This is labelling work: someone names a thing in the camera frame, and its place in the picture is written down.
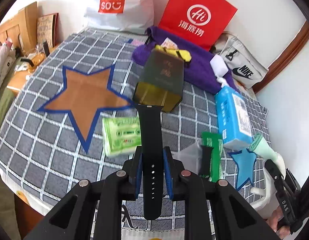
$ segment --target purple towel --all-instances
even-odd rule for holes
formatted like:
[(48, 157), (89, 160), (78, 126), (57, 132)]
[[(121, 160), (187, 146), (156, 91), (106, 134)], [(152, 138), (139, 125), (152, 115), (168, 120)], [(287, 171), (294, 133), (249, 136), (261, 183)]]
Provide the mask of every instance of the purple towel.
[[(190, 66), (184, 68), (184, 80), (213, 95), (221, 90), (221, 84), (216, 81), (210, 66), (210, 60), (214, 57), (214, 54), (155, 26), (148, 28), (147, 33), (152, 36), (152, 40), (147, 45), (141, 45), (133, 51), (132, 59), (134, 62), (144, 66), (152, 49), (157, 44), (161, 45), (166, 38), (169, 38), (178, 45), (179, 49), (185, 49), (191, 54)], [(229, 86), (237, 90), (233, 83), (231, 70), (224, 75), (224, 78)]]

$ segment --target white wall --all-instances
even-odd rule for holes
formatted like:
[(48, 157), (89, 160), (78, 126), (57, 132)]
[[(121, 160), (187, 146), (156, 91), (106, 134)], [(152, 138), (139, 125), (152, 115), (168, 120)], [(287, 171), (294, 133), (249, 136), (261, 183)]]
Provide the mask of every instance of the white wall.
[(269, 109), (272, 148), (303, 185), (309, 176), (309, 41), (257, 98)]
[[(60, 40), (82, 28), (85, 0), (17, 0), (5, 20), (33, 1), (38, 1), (40, 14), (59, 12)], [(228, 1), (238, 12), (227, 30), (238, 35), (264, 66), (269, 66), (280, 55), (305, 22), (292, 0)], [(167, 2), (154, 0), (155, 24), (160, 21)]]

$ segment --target blue star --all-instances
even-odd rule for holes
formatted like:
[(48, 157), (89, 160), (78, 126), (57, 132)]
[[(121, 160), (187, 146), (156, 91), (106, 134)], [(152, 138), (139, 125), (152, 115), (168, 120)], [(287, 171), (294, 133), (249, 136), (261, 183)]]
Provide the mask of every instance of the blue star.
[(238, 167), (236, 190), (240, 190), (248, 181), (253, 185), (253, 166), (256, 162), (256, 154), (248, 149), (229, 153)]
[(112, 65), (86, 74), (63, 66), (63, 89), (38, 109), (67, 113), (86, 153), (101, 111), (125, 110), (133, 106), (131, 99), (111, 87), (114, 70)]

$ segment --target gray bag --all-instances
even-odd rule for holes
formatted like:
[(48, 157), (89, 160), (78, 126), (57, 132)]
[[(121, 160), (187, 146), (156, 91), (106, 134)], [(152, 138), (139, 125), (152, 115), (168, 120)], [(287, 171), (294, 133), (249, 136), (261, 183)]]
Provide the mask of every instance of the gray bag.
[(215, 53), (219, 54), (232, 70), (232, 77), (248, 89), (263, 80), (269, 71), (255, 59), (236, 36), (230, 33), (223, 33), (214, 46)]

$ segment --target miniso bag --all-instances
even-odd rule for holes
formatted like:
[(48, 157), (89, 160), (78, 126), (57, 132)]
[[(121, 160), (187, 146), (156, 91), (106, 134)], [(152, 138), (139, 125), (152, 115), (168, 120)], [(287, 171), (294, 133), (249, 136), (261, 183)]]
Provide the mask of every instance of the miniso bag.
[(228, 68), (232, 70), (232, 77), (248, 89), (263, 80), (269, 71), (236, 36), (230, 33), (223, 33), (214, 46), (215, 53), (221, 55)]
[(87, 0), (86, 25), (144, 34), (153, 25), (153, 0)]

